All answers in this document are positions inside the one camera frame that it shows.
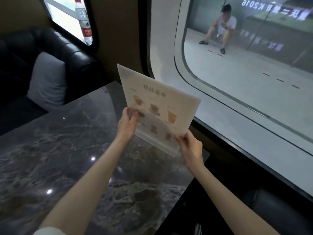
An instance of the forearm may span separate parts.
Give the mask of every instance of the forearm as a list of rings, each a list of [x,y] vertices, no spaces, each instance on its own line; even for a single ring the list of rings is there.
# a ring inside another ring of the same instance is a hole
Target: forearm
[[[204,166],[193,172],[235,235],[279,234]]]
[[[40,228],[55,227],[67,235],[84,234],[125,146],[126,142],[114,140],[98,161],[57,203]]]

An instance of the train window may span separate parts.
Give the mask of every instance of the train window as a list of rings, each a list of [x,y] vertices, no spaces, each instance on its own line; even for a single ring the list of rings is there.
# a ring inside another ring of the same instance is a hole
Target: train window
[[[92,31],[84,0],[44,0],[52,20],[80,39],[92,44]]]
[[[182,0],[177,70],[190,85],[312,149],[312,7],[313,0]]]

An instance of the white t-shirt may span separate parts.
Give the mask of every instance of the white t-shirt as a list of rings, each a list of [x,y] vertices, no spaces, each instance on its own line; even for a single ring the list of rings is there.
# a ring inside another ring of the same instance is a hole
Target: white t-shirt
[[[66,235],[61,230],[56,229],[55,227],[43,227],[42,229],[37,230],[33,235]]]
[[[223,14],[220,15],[217,25],[218,25],[218,33],[223,34],[226,29],[222,26],[222,23],[224,23]],[[237,20],[235,17],[231,16],[228,22],[226,23],[227,27],[231,27],[232,29],[236,28]]]

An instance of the pillow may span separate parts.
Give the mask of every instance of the pillow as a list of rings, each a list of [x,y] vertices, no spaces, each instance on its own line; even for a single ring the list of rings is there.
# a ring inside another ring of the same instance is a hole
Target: pillow
[[[64,104],[66,88],[65,63],[46,52],[39,54],[27,97],[41,108],[52,111]]]

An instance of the white sleeve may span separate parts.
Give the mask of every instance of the white sleeve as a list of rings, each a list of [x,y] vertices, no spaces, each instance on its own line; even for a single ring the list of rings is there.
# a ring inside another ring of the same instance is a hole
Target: white sleeve
[[[232,24],[231,24],[232,29],[235,29],[235,28],[236,28],[236,25],[237,25],[237,20],[236,20],[236,18],[234,17],[233,22],[232,22]]]
[[[66,235],[61,230],[55,227],[43,227],[37,230],[33,235]]]

